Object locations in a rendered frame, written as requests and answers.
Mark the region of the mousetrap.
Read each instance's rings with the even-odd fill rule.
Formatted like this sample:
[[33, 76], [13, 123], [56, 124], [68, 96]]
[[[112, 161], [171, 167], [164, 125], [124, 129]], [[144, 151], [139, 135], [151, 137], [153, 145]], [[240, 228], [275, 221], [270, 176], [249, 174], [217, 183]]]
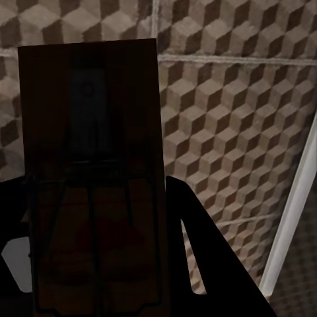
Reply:
[[170, 317], [156, 38], [17, 48], [34, 317]]

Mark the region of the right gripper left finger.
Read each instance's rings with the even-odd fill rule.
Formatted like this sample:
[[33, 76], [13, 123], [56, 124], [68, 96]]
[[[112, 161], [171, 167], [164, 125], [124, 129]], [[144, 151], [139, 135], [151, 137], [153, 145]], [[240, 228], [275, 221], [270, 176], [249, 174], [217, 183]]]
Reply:
[[26, 177], [0, 183], [0, 253], [27, 212]]

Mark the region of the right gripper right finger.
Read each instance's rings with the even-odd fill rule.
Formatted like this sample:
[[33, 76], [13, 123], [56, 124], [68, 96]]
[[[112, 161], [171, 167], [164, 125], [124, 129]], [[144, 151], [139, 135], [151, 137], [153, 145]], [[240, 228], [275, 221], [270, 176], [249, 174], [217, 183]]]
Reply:
[[[170, 317], [277, 317], [192, 189], [165, 182]], [[192, 291], [181, 220], [206, 295]]]

